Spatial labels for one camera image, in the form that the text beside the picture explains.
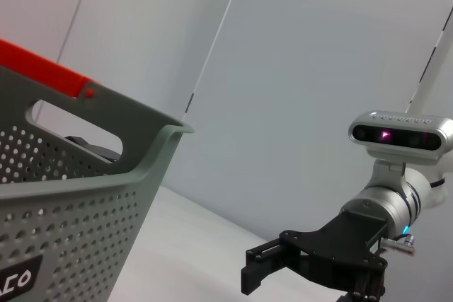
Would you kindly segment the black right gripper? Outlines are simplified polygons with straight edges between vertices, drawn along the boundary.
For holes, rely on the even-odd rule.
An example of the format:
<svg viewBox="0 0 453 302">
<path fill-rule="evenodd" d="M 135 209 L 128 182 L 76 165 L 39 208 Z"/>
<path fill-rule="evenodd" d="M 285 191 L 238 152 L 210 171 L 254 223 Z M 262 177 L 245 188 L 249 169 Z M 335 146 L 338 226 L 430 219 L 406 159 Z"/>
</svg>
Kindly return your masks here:
<svg viewBox="0 0 453 302">
<path fill-rule="evenodd" d="M 388 228 L 383 219 L 344 211 L 317 231 L 284 231 L 246 251 L 241 293 L 251 294 L 264 278 L 287 267 L 315 284 L 346 292 L 336 302 L 379 301 L 387 261 L 370 248 Z"/>
</svg>

